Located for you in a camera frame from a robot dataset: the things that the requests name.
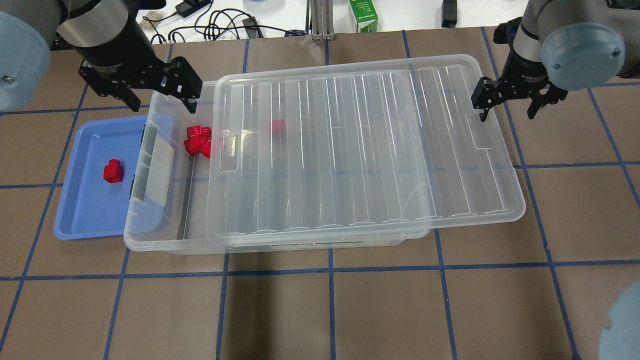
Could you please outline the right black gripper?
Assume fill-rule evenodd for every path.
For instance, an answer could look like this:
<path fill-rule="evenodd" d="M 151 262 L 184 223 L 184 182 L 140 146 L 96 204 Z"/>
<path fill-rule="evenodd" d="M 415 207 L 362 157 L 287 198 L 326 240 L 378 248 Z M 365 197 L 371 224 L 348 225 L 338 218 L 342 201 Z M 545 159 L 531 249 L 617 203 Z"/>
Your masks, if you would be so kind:
<path fill-rule="evenodd" d="M 568 94 L 569 91 L 551 82 L 546 70 L 504 71 L 498 80 L 480 78 L 471 95 L 471 104 L 480 110 L 480 121 L 485 122 L 493 107 L 509 100 L 530 99 L 527 117 L 533 120 L 543 107 L 566 100 Z"/>

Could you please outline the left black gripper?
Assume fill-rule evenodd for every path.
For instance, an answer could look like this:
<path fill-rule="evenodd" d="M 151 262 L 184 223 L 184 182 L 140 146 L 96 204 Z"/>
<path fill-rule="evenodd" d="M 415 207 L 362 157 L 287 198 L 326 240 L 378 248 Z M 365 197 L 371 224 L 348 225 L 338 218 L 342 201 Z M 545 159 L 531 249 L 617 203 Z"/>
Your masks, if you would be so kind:
<path fill-rule="evenodd" d="M 178 98 L 190 114 L 195 114 L 203 84 L 195 69 L 182 56 L 167 63 L 154 59 L 132 67 L 125 66 L 125 63 L 100 67 L 83 60 L 78 74 L 96 95 L 118 98 L 136 113 L 140 111 L 141 100 L 133 89 L 147 89 Z"/>

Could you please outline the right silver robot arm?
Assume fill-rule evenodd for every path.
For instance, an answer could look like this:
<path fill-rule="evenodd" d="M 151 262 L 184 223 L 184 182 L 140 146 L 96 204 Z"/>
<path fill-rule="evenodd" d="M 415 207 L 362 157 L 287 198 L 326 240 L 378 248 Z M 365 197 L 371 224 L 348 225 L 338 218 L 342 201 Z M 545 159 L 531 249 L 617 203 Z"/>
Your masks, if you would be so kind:
<path fill-rule="evenodd" d="M 494 30 L 493 42 L 509 46 L 503 71 L 478 80 L 471 104 L 484 122 L 494 107 L 530 99 L 533 119 L 570 91 L 639 77 L 639 2 L 530 0 L 521 17 Z"/>

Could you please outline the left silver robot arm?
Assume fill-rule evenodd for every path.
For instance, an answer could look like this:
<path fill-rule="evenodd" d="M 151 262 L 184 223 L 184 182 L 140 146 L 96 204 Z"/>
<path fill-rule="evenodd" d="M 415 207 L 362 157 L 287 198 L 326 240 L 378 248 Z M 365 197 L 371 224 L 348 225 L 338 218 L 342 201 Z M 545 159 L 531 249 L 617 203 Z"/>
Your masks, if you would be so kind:
<path fill-rule="evenodd" d="M 123 0 L 3 0 L 0 18 L 2 112 L 32 101 L 57 35 L 82 57 L 78 75 L 96 95 L 137 112 L 134 90 L 151 90 L 197 110 L 203 82 L 195 69 L 181 56 L 160 59 Z"/>

